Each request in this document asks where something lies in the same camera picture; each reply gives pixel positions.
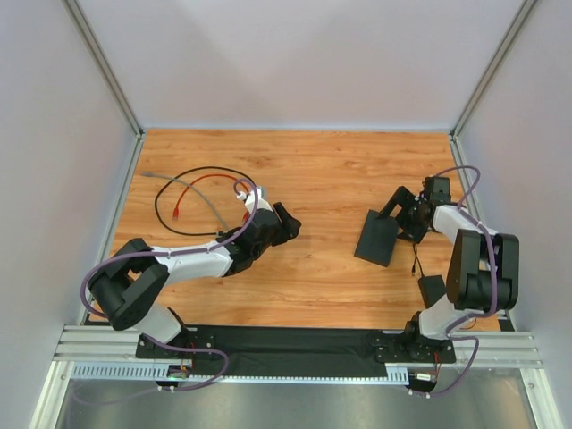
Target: black cable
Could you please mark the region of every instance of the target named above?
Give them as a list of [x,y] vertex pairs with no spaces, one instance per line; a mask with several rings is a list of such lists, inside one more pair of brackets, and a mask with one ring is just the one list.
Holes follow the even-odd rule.
[[461,331],[467,331],[469,329],[473,329],[475,327],[475,325],[476,325],[476,318],[473,319],[473,324],[471,324],[470,326],[461,328]]
[[413,252],[415,253],[415,259],[413,260],[413,266],[411,267],[411,275],[415,275],[415,266],[419,265],[419,271],[421,272],[421,278],[425,277],[423,272],[423,267],[421,266],[421,260],[417,254],[417,243],[413,243]]
[[[192,172],[199,172],[201,170],[222,170],[224,172],[234,172],[236,174],[239,174],[242,177],[245,177],[246,179],[252,181],[252,183],[255,183],[252,179],[250,179],[249,176],[247,176],[244,172],[239,172],[238,170],[233,170],[232,168],[227,168],[227,167],[219,167],[217,165],[208,165],[206,167],[197,167],[197,168],[191,168],[190,170],[187,170],[186,172],[181,172],[179,174],[177,174],[175,177],[175,179],[179,179],[180,177],[184,176],[185,174],[190,174]],[[160,190],[159,192],[157,192],[157,195],[155,195],[155,215],[157,216],[158,221],[163,225],[163,227],[167,230],[169,230],[170,232],[174,232],[175,234],[179,234],[179,235],[186,235],[189,237],[205,237],[205,236],[209,236],[209,235],[218,235],[218,232],[182,232],[182,231],[177,231],[174,228],[171,228],[169,225],[167,225],[163,218],[161,217],[161,214],[159,214],[159,208],[158,208],[158,201],[159,201],[159,197],[161,197],[161,194],[163,194],[163,192],[165,192],[165,190],[167,188],[169,188],[169,186],[171,186],[171,184],[174,183],[174,181],[168,181]]]

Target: red wire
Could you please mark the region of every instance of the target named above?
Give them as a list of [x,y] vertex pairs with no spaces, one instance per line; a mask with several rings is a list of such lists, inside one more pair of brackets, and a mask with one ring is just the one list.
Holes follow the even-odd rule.
[[441,372],[441,364],[442,364],[441,363],[441,356],[439,356],[439,353],[437,353],[435,351],[435,365],[437,366],[436,374],[435,374],[435,380],[439,379],[439,373]]
[[[192,342],[190,343],[190,346],[194,349],[195,348],[195,344],[193,344]],[[195,359],[191,358],[190,359],[190,369],[193,369],[193,366],[195,366]]]
[[[199,181],[202,181],[203,179],[206,179],[207,177],[226,177],[227,179],[232,179],[234,181],[237,180],[236,177],[230,176],[229,174],[222,174],[219,172],[214,172],[212,174],[205,174],[204,176],[200,176],[198,179],[195,179],[194,181],[192,181],[190,183],[190,186],[194,185],[195,183],[197,183]],[[244,188],[245,192],[248,193],[247,185],[245,183],[241,183],[240,185],[242,185],[242,188]],[[177,220],[177,218],[179,218],[179,204],[181,203],[182,198],[185,196],[185,194],[187,193],[188,190],[189,190],[189,187],[186,187],[185,189],[182,190],[181,196],[177,200],[177,204],[175,205],[175,208],[172,211],[173,220]]]

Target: robotic arm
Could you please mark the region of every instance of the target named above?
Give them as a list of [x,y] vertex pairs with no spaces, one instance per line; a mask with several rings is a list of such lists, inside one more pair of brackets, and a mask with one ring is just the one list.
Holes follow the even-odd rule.
[[128,241],[115,256],[139,252],[168,256],[120,260],[91,277],[88,288],[111,326],[116,331],[135,327],[168,343],[179,335],[183,326],[172,310],[155,303],[165,286],[200,277],[226,277],[240,273],[250,268],[270,246],[296,238],[301,223],[286,211],[282,203],[271,206],[261,188],[251,190],[245,196],[248,212],[251,213],[254,207],[254,192],[257,193],[258,204],[252,221],[238,238],[224,246],[217,247],[239,228],[206,244],[185,248],[149,246],[143,239]]
[[[391,217],[396,206],[400,210]],[[488,263],[489,255],[484,232],[470,222],[465,208],[458,210],[451,203],[450,181],[444,177],[427,177],[418,196],[399,187],[378,219],[393,223],[401,233],[398,238],[419,243],[430,231],[444,234],[454,243],[449,272],[445,282],[446,294],[418,315],[419,333],[428,339],[447,340],[448,327],[463,316],[490,311],[492,275],[497,283],[496,310],[509,310],[518,296],[518,238],[486,229],[494,249],[494,273]]]

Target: wooden floor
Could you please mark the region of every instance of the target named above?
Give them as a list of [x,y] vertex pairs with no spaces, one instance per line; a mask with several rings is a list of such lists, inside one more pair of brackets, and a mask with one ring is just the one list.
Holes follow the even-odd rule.
[[[210,240],[163,228],[153,198],[165,181],[140,175],[175,175],[201,165],[227,166],[250,175],[267,188],[271,203],[281,201],[302,222],[302,229],[295,240],[269,248],[244,273],[163,290],[158,302],[172,307],[186,323],[402,328],[423,309],[417,277],[411,274],[410,244],[398,242],[389,268],[353,253],[368,209],[381,209],[399,185],[417,193],[425,176],[454,165],[445,134],[151,130],[113,252],[134,237],[168,247]],[[453,197],[459,198],[458,176],[450,177]],[[206,179],[197,187],[231,227],[240,225],[245,210],[230,180]],[[183,189],[173,184],[161,197],[164,219],[183,231],[220,230],[213,213],[192,191],[181,203],[179,220],[172,220]],[[425,274],[446,276],[451,251],[444,237],[428,234],[419,246]],[[492,319],[475,328],[499,329]]]

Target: white wall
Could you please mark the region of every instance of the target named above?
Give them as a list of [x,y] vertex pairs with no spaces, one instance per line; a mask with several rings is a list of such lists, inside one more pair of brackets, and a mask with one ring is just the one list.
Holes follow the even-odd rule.
[[0,10],[0,425],[23,428],[134,138],[60,0]]
[[147,127],[450,129],[521,0],[80,0]]
[[520,238],[513,312],[572,427],[572,3],[542,0],[461,136],[488,224]]

